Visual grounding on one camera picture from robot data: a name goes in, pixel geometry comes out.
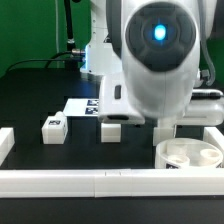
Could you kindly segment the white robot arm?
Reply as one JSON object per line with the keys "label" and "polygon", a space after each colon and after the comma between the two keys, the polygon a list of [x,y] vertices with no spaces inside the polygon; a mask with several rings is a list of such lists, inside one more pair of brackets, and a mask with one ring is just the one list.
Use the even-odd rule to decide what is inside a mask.
{"label": "white robot arm", "polygon": [[101,81],[102,123],[216,126],[224,95],[206,41],[221,0],[90,0],[84,77]]}

